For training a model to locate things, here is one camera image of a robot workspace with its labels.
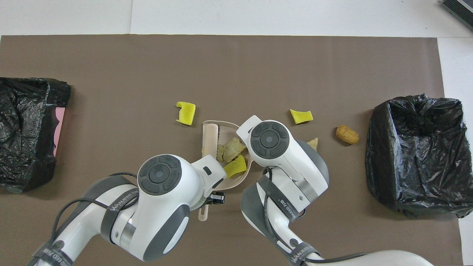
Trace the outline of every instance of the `food scrap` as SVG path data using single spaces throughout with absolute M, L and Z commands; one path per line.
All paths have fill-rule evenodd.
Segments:
M 337 127 L 335 135 L 348 144 L 356 144 L 359 140 L 358 133 L 345 125 Z
M 223 146 L 223 149 L 223 161 L 229 163 L 240 155 L 246 149 L 246 146 L 238 138 L 233 138 Z
M 176 107 L 181 108 L 181 110 L 179 110 L 179 119 L 176 119 L 176 121 L 186 125 L 192 125 L 195 114 L 195 104 L 177 102 Z
M 315 138 L 315 139 L 307 142 L 307 144 L 309 144 L 309 146 L 312 147 L 315 151 L 317 151 L 317 144 L 318 143 L 319 143 L 319 138 Z
M 227 164 L 224 168 L 227 173 L 227 178 L 232 177 L 234 174 L 245 172 L 246 171 L 246 162 L 245 158 L 242 155 Z
M 307 122 L 307 121 L 312 121 L 314 119 L 312 117 L 312 113 L 310 111 L 298 112 L 298 111 L 294 111 L 292 109 L 289 109 L 289 111 L 291 111 L 292 118 L 294 119 L 294 122 L 296 124 L 300 124 L 300 123 Z
M 217 145 L 217 161 L 223 162 L 223 153 L 225 152 L 225 147 L 223 145 Z

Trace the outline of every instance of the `black cable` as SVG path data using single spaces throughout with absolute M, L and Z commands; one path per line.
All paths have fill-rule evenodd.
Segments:
M 268 179 L 272 181 L 272 170 L 269 167 L 265 168 L 266 172 L 268 173 Z M 285 241 L 282 240 L 282 238 L 277 234 L 277 232 L 274 230 L 273 226 L 271 225 L 271 222 L 269 221 L 268 217 L 268 194 L 265 193 L 264 195 L 264 204 L 263 204 L 263 209 L 264 209 L 264 222 L 266 224 L 266 227 L 268 228 L 269 234 L 275 239 L 275 243 L 280 241 L 284 246 L 287 248 L 290 248 Z
M 134 178 L 137 178 L 135 174 L 130 173 L 130 172 L 119 172 L 119 173 L 111 174 L 109 176 L 111 177 L 111 176 L 119 176 L 119 175 L 127 175 L 127 176 L 132 176 Z
M 136 198 L 135 198 L 133 201 L 128 202 L 128 204 L 126 204 L 126 205 L 120 210 L 120 212 L 123 211 L 123 210 L 126 210 L 126 209 L 130 208 L 130 207 L 133 206 L 133 205 L 135 205 L 135 203 L 138 202 L 138 198 L 139 198 L 139 197 L 140 197 L 140 195 L 136 196 Z
M 296 218 L 296 220 L 304 217 L 305 214 L 306 214 L 306 210 L 304 209 L 299 213 L 299 216 Z
M 357 254 L 351 254 L 351 255 L 346 255 L 346 256 L 343 256 L 343 257 L 336 257 L 336 258 L 330 258 L 330 259 L 309 259 L 309 258 L 305 258 L 304 261 L 309 262 L 309 263 L 331 263 L 331 262 L 339 262 L 339 261 L 344 261 L 344 260 L 351 259 L 351 258 L 361 257 L 361 256 L 364 256 L 364 255 L 367 255 L 367 254 L 369 254 L 369 253 L 357 253 Z
M 79 198 L 79 199 L 75 199 L 69 203 L 67 203 L 58 213 L 58 215 L 56 216 L 56 220 L 54 220 L 54 225 L 53 225 L 53 231 L 51 232 L 51 238 L 49 239 L 49 243 L 53 243 L 54 240 L 56 239 L 56 233 L 57 233 L 57 227 L 58 227 L 58 223 L 59 223 L 59 219 L 61 218 L 61 215 L 62 213 L 69 207 L 71 206 L 72 204 L 76 203 L 76 202 L 90 202 L 90 203 L 94 203 L 96 205 L 99 205 L 100 207 L 102 208 L 108 208 L 107 205 L 99 202 L 99 201 L 96 201 L 96 200 L 93 200 L 93 199 L 87 199 L 87 198 Z

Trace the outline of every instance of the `brown paper mat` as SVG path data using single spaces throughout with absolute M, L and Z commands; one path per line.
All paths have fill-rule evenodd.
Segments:
M 95 180 L 136 172 L 147 158 L 201 157 L 202 122 L 241 124 L 251 115 L 319 138 L 329 189 L 291 228 L 323 257 L 402 249 L 436 265 L 462 263 L 456 217 L 409 219 L 388 210 L 366 185 L 364 153 L 371 109 L 396 96 L 442 97 L 437 41 L 431 38 L 71 35 L 3 36 L 0 76 L 48 77 L 73 87 L 53 180 L 24 195 L 0 194 L 0 265 L 25 265 L 49 238 L 59 209 Z M 192 127 L 175 121 L 177 101 L 197 105 Z M 289 109 L 311 110 L 294 125 Z M 346 124 L 360 142 L 345 147 Z M 209 219 L 197 212 L 176 248 L 148 265 L 286 265 L 283 255 L 244 220 L 243 189 L 262 168 L 227 191 Z M 144 265 L 94 237 L 82 265 Z

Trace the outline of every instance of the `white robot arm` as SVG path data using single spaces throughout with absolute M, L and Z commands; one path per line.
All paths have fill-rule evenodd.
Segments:
M 397 250 L 322 259 L 289 229 L 289 223 L 328 188 L 324 160 L 277 121 L 252 116 L 236 133 L 252 158 L 265 167 L 263 177 L 243 191 L 243 216 L 290 265 L 432 266 L 420 256 Z M 213 189 L 224 178 L 225 171 L 210 155 L 191 164 L 163 154 L 140 167 L 138 187 L 121 175 L 99 180 L 83 198 L 73 201 L 80 203 L 58 230 L 56 219 L 51 239 L 34 253 L 28 266 L 71 266 L 97 234 L 142 261 L 158 259 L 179 241 L 190 211 L 223 203 L 224 194 Z
M 255 162 L 265 167 L 263 177 L 243 191 L 243 216 L 287 257 L 290 265 L 432 266 L 418 255 L 399 250 L 322 259 L 289 229 L 289 223 L 328 188 L 324 160 L 277 121 L 252 116 L 236 133 Z
M 163 154 L 140 167 L 138 187 L 121 175 L 99 180 L 57 231 L 56 221 L 50 241 L 29 265 L 71 266 L 97 234 L 142 261 L 160 258 L 181 238 L 190 211 L 209 200 L 223 203 L 224 195 L 212 191 L 226 176 L 212 156 L 190 164 Z

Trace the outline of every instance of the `black garbage bag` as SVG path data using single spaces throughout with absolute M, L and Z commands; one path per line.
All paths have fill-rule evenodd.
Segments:
M 470 145 L 462 104 L 423 94 L 378 105 L 369 122 L 366 175 L 372 195 L 406 216 L 473 211 Z
M 66 82 L 0 78 L 0 188 L 21 193 L 51 180 L 55 110 L 69 96 Z

